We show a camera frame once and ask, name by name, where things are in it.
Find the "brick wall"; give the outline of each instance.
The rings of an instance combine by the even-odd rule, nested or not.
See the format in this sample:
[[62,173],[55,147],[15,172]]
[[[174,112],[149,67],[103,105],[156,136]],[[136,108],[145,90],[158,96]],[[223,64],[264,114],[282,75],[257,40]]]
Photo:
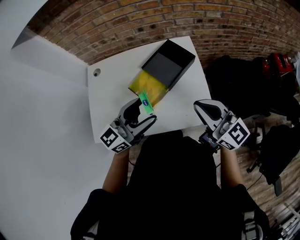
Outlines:
[[187,35],[203,67],[300,50],[300,13],[283,0],[49,0],[28,27],[88,64]]

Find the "white wall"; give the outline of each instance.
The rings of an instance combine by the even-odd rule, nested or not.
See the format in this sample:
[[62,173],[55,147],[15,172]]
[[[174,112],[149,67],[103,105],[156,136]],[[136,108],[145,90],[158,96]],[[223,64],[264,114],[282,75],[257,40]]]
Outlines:
[[[93,142],[85,80],[24,48],[11,52],[45,2],[0,2],[0,231],[7,240],[70,239],[75,217],[90,191],[102,187],[112,159]],[[41,42],[38,49],[49,47]],[[53,60],[67,59],[51,47]]]
[[28,29],[17,41],[21,44],[10,52],[13,60],[87,86],[88,65],[79,58]]
[[300,52],[297,53],[298,60],[294,63],[294,66],[296,68],[296,77],[298,85],[300,86]]

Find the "black shirt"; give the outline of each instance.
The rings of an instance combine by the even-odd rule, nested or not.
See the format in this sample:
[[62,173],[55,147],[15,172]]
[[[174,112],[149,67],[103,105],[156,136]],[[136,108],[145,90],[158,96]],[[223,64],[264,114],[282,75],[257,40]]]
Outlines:
[[268,218],[245,187],[221,190],[209,149],[175,131],[145,141],[122,194],[91,192],[71,237],[82,239],[99,221],[95,239],[241,239],[243,213],[248,211],[255,211],[255,222],[265,236]]

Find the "person's arm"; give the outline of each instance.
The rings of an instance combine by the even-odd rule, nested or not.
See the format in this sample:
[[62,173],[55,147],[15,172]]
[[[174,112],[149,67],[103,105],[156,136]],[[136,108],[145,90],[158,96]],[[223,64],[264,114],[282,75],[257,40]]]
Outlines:
[[129,149],[115,154],[102,189],[112,194],[119,194],[127,184]]
[[221,186],[234,188],[244,184],[235,151],[221,147]]

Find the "cable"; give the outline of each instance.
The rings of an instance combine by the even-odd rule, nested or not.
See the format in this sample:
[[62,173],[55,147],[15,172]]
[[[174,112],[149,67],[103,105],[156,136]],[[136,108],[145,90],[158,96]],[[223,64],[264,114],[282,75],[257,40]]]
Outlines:
[[128,161],[130,162],[130,164],[131,164],[132,166],[135,166],[135,164],[133,164],[129,159],[128,159]]
[[276,223],[277,223],[277,219],[274,220],[274,224],[273,224],[272,227],[270,227],[270,229],[272,229],[273,227],[275,227]]
[[[258,180],[262,177],[262,175],[263,175],[263,174],[261,174],[261,176],[255,181],[255,183],[258,182]],[[248,191],[255,183],[253,183],[250,187],[248,187],[248,188],[247,188],[247,191]]]

